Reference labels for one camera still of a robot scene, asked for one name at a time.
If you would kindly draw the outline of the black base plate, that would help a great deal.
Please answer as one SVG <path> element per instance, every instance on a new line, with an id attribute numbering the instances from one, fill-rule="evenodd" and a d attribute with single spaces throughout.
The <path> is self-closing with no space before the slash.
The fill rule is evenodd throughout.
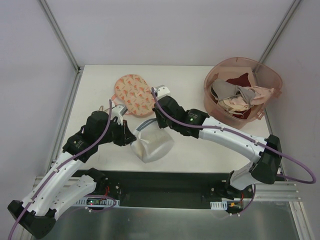
<path id="1" fill-rule="evenodd" d="M 227 173 L 143 172 L 103 170 L 101 193 L 118 200 L 121 207 L 163 209 L 210 209 L 211 203 L 250 200 L 253 186 L 227 190 Z"/>

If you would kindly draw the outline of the pink bra in tub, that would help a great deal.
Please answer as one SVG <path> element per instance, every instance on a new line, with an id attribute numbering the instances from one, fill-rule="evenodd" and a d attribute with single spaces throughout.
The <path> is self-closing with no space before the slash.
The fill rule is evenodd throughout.
<path id="1" fill-rule="evenodd" d="M 256 97 L 250 101 L 250 104 L 244 103 L 242 100 L 221 100 L 218 104 L 228 112 L 243 112 L 249 110 L 251 107 L 265 104 L 274 93 L 274 88 L 265 88 L 260 86 L 244 87 L 253 90 Z"/>

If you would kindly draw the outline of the left controller board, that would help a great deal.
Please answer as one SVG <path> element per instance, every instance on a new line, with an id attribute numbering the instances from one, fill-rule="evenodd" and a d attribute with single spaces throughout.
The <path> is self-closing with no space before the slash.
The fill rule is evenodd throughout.
<path id="1" fill-rule="evenodd" d="M 120 201 L 107 197 L 83 197 L 76 201 L 73 207 L 90 207 L 90 208 L 110 208 L 119 206 Z"/>

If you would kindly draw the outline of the right aluminium frame post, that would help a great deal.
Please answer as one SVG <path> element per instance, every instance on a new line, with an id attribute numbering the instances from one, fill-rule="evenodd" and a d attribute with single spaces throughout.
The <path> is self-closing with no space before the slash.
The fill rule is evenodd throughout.
<path id="1" fill-rule="evenodd" d="M 283 18 L 281 19 L 280 23 L 278 24 L 276 30 L 274 31 L 272 37 L 270 38 L 267 46 L 265 47 L 264 51 L 262 52 L 258 62 L 264 64 L 272 51 L 274 50 L 276 44 L 280 40 L 282 34 L 284 33 L 285 29 L 291 22 L 293 16 L 299 9 L 300 5 L 304 2 L 304 0 L 293 0 L 289 5 L 287 11 L 285 12 Z"/>

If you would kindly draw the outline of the grey bra in tub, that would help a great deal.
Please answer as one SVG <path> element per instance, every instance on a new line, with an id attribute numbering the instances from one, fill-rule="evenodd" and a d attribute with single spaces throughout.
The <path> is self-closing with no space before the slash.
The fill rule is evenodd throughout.
<path id="1" fill-rule="evenodd" d="M 210 91 L 213 97 L 218 101 L 238 99 L 246 104 L 250 104 L 251 100 L 256 97 L 254 90 L 230 84 L 219 78 L 212 83 Z"/>

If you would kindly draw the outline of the aluminium frame post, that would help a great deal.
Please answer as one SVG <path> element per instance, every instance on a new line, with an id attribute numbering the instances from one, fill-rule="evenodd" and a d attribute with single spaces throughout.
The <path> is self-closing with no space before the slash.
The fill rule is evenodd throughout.
<path id="1" fill-rule="evenodd" d="M 282 34 L 284 33 L 285 29 L 291 22 L 293 16 L 299 9 L 300 5 L 304 2 L 304 0 L 293 0 L 289 5 L 287 11 L 285 12 L 283 18 L 281 19 L 280 23 L 278 24 L 276 30 L 274 31 L 272 37 L 270 38 L 267 46 L 265 47 L 264 51 L 262 52 L 258 62 L 264 64 L 272 51 L 274 50 L 276 44 L 280 40 Z"/>
<path id="2" fill-rule="evenodd" d="M 54 16 L 54 13 L 52 12 L 48 2 L 46 0 L 38 0 L 37 1 L 47 18 L 59 44 L 62 47 L 62 50 L 64 51 L 65 55 L 67 56 L 70 64 L 72 65 L 75 72 L 78 74 L 81 71 L 81 66 L 78 64 L 69 44 L 67 43 L 67 40 Z"/>

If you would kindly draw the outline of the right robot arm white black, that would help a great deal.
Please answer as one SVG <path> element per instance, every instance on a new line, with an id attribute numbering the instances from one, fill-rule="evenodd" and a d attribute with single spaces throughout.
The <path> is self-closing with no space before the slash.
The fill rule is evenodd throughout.
<path id="1" fill-rule="evenodd" d="M 157 100 L 153 111 L 160 128 L 167 128 L 186 137 L 217 143 L 246 157 L 249 162 L 229 173 L 220 193 L 228 199 L 237 197 L 253 184 L 275 183 L 282 157 L 280 139 L 274 135 L 257 137 L 230 127 L 206 112 L 185 110 L 176 100 L 165 96 Z"/>

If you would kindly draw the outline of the aluminium front rail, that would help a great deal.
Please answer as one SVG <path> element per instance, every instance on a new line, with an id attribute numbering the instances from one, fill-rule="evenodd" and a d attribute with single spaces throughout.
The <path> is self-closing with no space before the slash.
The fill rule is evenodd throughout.
<path id="1" fill-rule="evenodd" d="M 274 184 L 257 183 L 254 199 L 265 202 L 300 202 L 302 197 L 297 184 L 276 181 Z"/>

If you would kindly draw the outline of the floral pink laundry pouch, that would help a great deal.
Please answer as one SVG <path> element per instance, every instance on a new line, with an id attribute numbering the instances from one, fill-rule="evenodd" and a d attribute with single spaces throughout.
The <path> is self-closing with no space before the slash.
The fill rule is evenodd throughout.
<path id="1" fill-rule="evenodd" d="M 126 115 L 145 118 L 153 113 L 155 100 L 151 87 L 138 74 L 127 74 L 116 81 L 111 100 L 118 105 L 116 99 L 126 106 Z"/>

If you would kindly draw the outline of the pink translucent plastic tub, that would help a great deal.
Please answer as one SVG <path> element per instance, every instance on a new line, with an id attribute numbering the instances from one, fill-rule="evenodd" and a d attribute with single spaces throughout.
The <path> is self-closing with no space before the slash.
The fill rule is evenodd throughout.
<path id="1" fill-rule="evenodd" d="M 267 104 L 281 94 L 283 81 L 270 67 L 245 57 L 214 66 L 204 84 L 204 108 L 226 125 L 241 129 L 260 120 Z"/>

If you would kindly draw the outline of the left aluminium frame post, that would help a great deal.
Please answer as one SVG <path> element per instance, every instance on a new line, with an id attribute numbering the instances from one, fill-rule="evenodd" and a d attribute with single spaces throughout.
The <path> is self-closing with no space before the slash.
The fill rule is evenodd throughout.
<path id="1" fill-rule="evenodd" d="M 72 65 L 75 72 L 78 74 L 81 71 L 81 66 L 78 64 L 69 44 L 67 43 L 67 40 L 54 16 L 54 13 L 52 12 L 48 2 L 46 0 L 38 0 L 37 1 L 47 18 L 59 44 L 62 47 L 62 50 L 64 51 L 65 55 L 67 56 L 70 64 Z"/>

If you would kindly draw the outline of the white mesh laundry bag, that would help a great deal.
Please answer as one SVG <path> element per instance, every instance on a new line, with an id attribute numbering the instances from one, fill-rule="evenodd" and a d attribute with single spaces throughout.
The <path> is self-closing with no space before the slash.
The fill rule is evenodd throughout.
<path id="1" fill-rule="evenodd" d="M 169 133 L 159 128 L 156 118 L 142 122 L 133 131 L 133 135 L 136 140 L 130 144 L 130 148 L 146 164 L 163 158 L 175 143 Z"/>

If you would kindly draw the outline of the dark red garment in tub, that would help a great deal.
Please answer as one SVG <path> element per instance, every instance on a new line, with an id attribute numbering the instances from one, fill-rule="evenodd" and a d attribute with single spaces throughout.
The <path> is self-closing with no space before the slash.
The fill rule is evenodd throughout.
<path id="1" fill-rule="evenodd" d="M 251 86 L 248 73 L 244 73 L 237 78 L 230 78 L 226 82 L 233 84 L 233 85 L 241 86 L 241 87 L 250 87 Z"/>

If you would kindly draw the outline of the right controller board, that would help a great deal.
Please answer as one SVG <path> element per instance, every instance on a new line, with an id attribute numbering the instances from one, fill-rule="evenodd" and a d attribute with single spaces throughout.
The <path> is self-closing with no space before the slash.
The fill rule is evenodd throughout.
<path id="1" fill-rule="evenodd" d="M 231 209 L 243 209 L 244 205 L 241 201 L 211 201 L 210 203 L 210 209 L 211 210 L 231 210 Z"/>

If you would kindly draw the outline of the controller board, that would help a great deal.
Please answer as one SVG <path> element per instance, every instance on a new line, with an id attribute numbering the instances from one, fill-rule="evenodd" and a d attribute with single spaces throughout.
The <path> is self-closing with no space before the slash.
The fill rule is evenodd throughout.
<path id="1" fill-rule="evenodd" d="M 243 209 L 244 205 L 241 201 L 211 201 L 210 203 L 210 209 L 211 210 L 231 210 L 231 209 Z"/>
<path id="2" fill-rule="evenodd" d="M 90 207 L 90 208 L 110 208 L 119 206 L 120 201 L 107 197 L 83 197 L 76 201 L 73 207 Z"/>

